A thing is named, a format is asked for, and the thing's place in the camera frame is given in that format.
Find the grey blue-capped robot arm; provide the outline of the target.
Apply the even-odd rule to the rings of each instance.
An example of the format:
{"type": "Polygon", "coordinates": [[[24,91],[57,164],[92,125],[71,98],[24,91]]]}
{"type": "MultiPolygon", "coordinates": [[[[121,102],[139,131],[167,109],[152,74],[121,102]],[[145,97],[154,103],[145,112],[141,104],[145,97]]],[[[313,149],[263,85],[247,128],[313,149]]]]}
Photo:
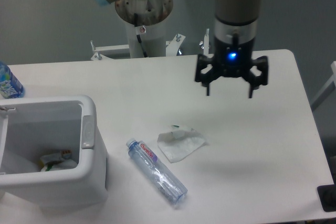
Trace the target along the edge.
{"type": "MultiPolygon", "coordinates": [[[[163,35],[157,26],[173,9],[172,0],[96,0],[114,4],[128,24],[128,43],[133,58],[165,56],[163,35]]],[[[268,83],[268,58],[252,58],[261,0],[214,0],[214,55],[197,56],[195,81],[209,88],[219,77],[243,78],[250,92],[268,83]]]]}

